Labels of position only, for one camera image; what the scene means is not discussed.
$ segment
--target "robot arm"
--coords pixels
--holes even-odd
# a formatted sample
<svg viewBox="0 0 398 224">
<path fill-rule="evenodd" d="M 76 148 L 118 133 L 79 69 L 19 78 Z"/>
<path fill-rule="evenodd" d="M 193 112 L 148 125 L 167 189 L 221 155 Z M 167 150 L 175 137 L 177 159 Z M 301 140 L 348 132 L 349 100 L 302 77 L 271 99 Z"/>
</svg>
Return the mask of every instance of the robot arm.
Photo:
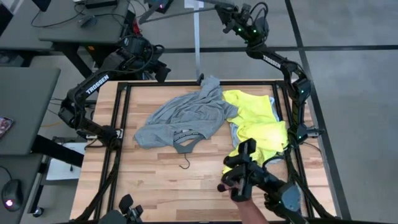
<svg viewBox="0 0 398 224">
<path fill-rule="evenodd" d="M 266 20 L 267 7 L 266 10 L 264 8 L 264 17 L 257 15 L 255 20 L 251 17 L 253 10 L 260 4 L 254 6 L 252 10 L 249 5 L 243 4 L 241 12 L 237 7 L 225 8 L 216 5 L 215 9 L 226 26 L 223 32 L 228 33 L 233 30 L 236 35 L 246 41 L 248 44 L 246 53 L 249 57 L 263 60 L 282 72 L 287 92 L 292 99 L 293 122 L 288 129 L 289 144 L 295 147 L 308 138 L 309 130 L 304 125 L 304 108 L 305 101 L 310 96 L 311 81 L 298 63 L 287 60 L 267 48 L 264 43 L 269 33 Z M 292 82 L 293 73 L 298 75 L 298 79 L 294 82 Z"/>
<path fill-rule="evenodd" d="M 158 61 L 163 51 L 163 46 L 151 45 L 143 37 L 126 37 L 123 47 L 111 53 L 97 72 L 69 90 L 67 97 L 61 103 L 59 117 L 73 129 L 97 135 L 98 140 L 109 147 L 118 138 L 116 130 L 110 126 L 100 126 L 85 118 L 86 99 L 107 81 L 121 75 L 155 73 L 158 82 L 164 82 L 171 70 L 166 64 Z"/>
</svg>

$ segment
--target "wooden table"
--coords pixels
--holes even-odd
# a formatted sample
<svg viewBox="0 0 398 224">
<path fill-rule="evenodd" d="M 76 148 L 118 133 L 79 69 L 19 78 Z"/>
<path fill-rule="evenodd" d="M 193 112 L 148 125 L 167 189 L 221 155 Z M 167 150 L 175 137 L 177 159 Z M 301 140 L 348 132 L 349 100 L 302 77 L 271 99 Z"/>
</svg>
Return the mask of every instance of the wooden table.
<svg viewBox="0 0 398 224">
<path fill-rule="evenodd" d="M 96 105 L 94 121 L 109 125 L 116 96 L 117 82 L 107 82 L 101 87 Z M 142 219 L 147 222 L 172 221 L 233 221 L 239 220 L 235 204 L 227 192 L 219 193 L 216 186 L 220 182 L 223 159 L 233 149 L 229 125 L 222 127 L 209 139 L 200 141 L 193 153 L 187 154 L 191 166 L 187 170 L 183 154 L 177 154 L 173 147 L 142 149 L 134 140 L 134 133 L 144 125 L 146 118 L 170 99 L 199 90 L 199 86 L 134 86 L 131 90 L 127 124 L 124 134 L 118 186 L 115 196 L 115 209 L 122 196 L 131 194 L 134 204 L 142 205 Z M 223 90 L 240 89 L 252 95 L 270 95 L 272 87 L 259 86 L 223 86 Z M 279 91 L 282 114 L 287 114 Z M 124 102 L 125 91 L 121 102 Z M 118 122 L 121 119 L 123 103 L 119 106 Z M 307 126 L 312 125 L 308 107 L 305 111 Z M 316 139 L 308 143 L 318 146 Z M 301 147 L 302 158 L 310 190 L 331 214 L 335 215 L 326 173 L 320 151 L 308 144 Z M 75 201 L 70 218 L 76 218 L 97 193 L 100 183 L 105 148 L 87 149 Z M 287 169 L 284 161 L 270 165 L 269 171 L 286 180 Z M 253 200 L 268 220 L 281 220 L 264 207 L 263 192 L 253 190 Z M 102 215 L 105 214 L 108 195 L 104 196 Z"/>
</svg>

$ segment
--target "gray sleeve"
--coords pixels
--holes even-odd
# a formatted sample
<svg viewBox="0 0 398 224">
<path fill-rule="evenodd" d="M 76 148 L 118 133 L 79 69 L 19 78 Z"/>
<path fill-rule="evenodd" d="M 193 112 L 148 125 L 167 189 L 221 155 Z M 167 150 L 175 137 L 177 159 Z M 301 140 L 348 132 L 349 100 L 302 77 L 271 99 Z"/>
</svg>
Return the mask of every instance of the gray sleeve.
<svg viewBox="0 0 398 224">
<path fill-rule="evenodd" d="M 226 101 L 223 101 L 221 106 L 224 108 L 224 118 L 234 118 L 238 115 L 238 108 Z"/>
<path fill-rule="evenodd" d="M 151 124 L 140 128 L 134 138 L 144 149 L 173 145 L 174 131 L 163 124 Z"/>
</svg>

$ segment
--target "yellow shirt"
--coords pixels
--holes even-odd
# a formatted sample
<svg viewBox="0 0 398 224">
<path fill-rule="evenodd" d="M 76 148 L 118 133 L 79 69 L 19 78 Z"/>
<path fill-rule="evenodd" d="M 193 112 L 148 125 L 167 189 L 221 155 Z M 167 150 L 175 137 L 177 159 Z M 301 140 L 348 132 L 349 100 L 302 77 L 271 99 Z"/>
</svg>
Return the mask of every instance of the yellow shirt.
<svg viewBox="0 0 398 224">
<path fill-rule="evenodd" d="M 227 121 L 238 125 L 238 138 L 243 142 L 249 138 L 256 140 L 256 151 L 250 156 L 259 166 L 272 158 L 276 152 L 282 152 L 287 146 L 287 130 L 285 121 L 277 121 L 272 113 L 272 105 L 268 96 L 253 96 L 240 90 L 223 92 L 228 103 L 238 107 L 238 115 Z M 238 148 L 229 156 L 238 155 Z"/>
</svg>

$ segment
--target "pink light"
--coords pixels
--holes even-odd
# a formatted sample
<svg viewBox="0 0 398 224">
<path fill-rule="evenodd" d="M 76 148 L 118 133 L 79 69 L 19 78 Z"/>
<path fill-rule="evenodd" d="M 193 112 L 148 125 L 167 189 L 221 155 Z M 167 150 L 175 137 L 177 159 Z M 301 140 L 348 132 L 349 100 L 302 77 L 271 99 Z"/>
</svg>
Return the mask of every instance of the pink light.
<svg viewBox="0 0 398 224">
<path fill-rule="evenodd" d="M 12 200 L 7 200 L 6 205 L 7 205 L 8 207 L 11 207 L 12 204 L 13 204 Z"/>
</svg>

